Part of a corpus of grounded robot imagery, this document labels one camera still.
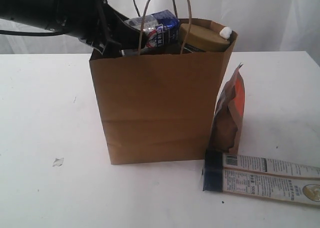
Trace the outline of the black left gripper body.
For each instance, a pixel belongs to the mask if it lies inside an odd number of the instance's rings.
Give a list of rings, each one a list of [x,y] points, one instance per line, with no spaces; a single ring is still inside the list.
[[[54,33],[68,35],[97,51],[107,47],[103,25],[105,0],[54,0]]]

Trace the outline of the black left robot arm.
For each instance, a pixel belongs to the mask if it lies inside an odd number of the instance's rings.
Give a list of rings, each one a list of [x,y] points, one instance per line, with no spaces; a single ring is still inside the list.
[[[1,30],[2,35],[53,37],[67,35],[92,47],[104,58],[123,50],[144,48],[147,35],[126,23],[128,17],[107,0],[0,0],[0,17],[43,32]]]

